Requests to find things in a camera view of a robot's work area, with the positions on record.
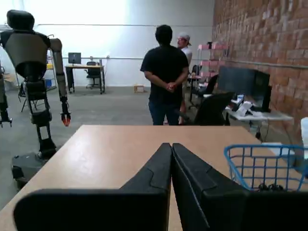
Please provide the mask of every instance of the desk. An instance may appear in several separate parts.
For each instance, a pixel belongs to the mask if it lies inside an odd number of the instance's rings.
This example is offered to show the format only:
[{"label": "desk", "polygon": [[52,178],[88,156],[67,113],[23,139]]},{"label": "desk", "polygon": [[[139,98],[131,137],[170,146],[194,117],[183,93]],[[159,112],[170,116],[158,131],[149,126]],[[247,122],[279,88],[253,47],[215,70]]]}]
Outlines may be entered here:
[{"label": "desk", "polygon": [[[224,147],[234,143],[259,143],[242,127],[83,125],[0,211],[0,230],[16,230],[12,217],[14,205],[34,190],[120,188],[163,142],[182,143],[228,177]],[[169,230],[181,230],[173,189]]]},{"label": "desk", "polygon": [[75,92],[75,85],[74,85],[74,75],[73,75],[73,69],[89,69],[89,68],[100,68],[102,77],[103,77],[103,89],[102,89],[102,78],[100,77],[100,92],[105,93],[105,73],[104,73],[104,66],[96,65],[67,65],[65,66],[66,69],[66,78],[67,78],[67,85],[68,85],[68,91],[71,94],[71,88],[73,88],[73,92]]},{"label": "desk", "polygon": [[[211,96],[211,94],[203,95],[204,98]],[[239,113],[232,111],[228,106],[226,107],[225,111],[240,121],[287,121],[293,120],[293,117],[284,114],[278,111],[271,111],[271,112],[252,112],[252,115],[245,115],[241,116]]]}]

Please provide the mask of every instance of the humanoid robot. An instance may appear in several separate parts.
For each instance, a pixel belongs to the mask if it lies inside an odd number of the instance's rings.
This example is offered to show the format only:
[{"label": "humanoid robot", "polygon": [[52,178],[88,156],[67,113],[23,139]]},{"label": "humanoid robot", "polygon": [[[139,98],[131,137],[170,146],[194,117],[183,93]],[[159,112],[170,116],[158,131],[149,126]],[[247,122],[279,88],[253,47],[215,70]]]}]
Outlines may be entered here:
[{"label": "humanoid robot", "polygon": [[[51,50],[54,59],[56,79],[60,101],[62,103],[61,119],[65,126],[70,124],[65,75],[63,72],[62,44],[57,38],[33,31],[34,17],[25,11],[10,10],[7,13],[8,25],[12,28],[0,33],[0,43],[9,55],[16,72],[24,78],[23,86],[26,101],[31,113],[31,122],[36,125],[39,141],[39,153],[15,156],[12,160],[13,178],[18,183],[27,183],[40,168],[56,153],[56,146],[51,139],[51,113],[43,76],[46,72],[47,51]],[[44,110],[33,111],[32,101],[43,100]],[[0,126],[10,123],[7,112],[8,104],[4,91],[4,79],[0,73]],[[41,129],[46,127],[47,137],[43,138]]]}]

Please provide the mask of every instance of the blue wire basket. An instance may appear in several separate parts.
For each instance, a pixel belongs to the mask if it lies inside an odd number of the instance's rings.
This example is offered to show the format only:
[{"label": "blue wire basket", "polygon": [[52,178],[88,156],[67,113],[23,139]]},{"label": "blue wire basket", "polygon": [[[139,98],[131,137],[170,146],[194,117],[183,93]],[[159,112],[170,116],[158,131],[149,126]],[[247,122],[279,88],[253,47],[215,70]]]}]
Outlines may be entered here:
[{"label": "blue wire basket", "polygon": [[288,191],[306,191],[308,166],[299,168],[294,164],[299,159],[303,161],[295,152],[307,150],[295,145],[235,144],[226,147],[224,155],[231,179],[249,190],[257,190],[264,183],[281,185]]}]

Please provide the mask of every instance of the black t-shirt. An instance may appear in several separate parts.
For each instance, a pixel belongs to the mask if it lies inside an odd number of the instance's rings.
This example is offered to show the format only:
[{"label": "black t-shirt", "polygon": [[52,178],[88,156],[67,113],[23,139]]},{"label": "black t-shirt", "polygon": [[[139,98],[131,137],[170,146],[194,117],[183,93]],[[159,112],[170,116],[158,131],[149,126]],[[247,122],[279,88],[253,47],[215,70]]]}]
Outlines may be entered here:
[{"label": "black t-shirt", "polygon": [[[188,67],[186,55],[173,46],[159,46],[147,52],[141,65],[141,71],[152,72],[166,83],[175,82]],[[178,86],[174,92],[151,83],[151,101],[159,103],[180,103],[182,101],[182,86]]]}]

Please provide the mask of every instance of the jeans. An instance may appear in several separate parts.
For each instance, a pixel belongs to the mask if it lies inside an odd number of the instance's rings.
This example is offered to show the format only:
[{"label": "jeans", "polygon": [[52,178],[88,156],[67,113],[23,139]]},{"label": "jeans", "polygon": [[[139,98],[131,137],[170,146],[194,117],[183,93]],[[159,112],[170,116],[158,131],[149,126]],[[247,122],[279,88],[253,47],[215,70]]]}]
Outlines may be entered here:
[{"label": "jeans", "polygon": [[179,115],[175,111],[180,110],[180,103],[164,104],[150,100],[149,109],[153,125],[163,125],[165,116],[167,116],[169,125],[179,124]]}]

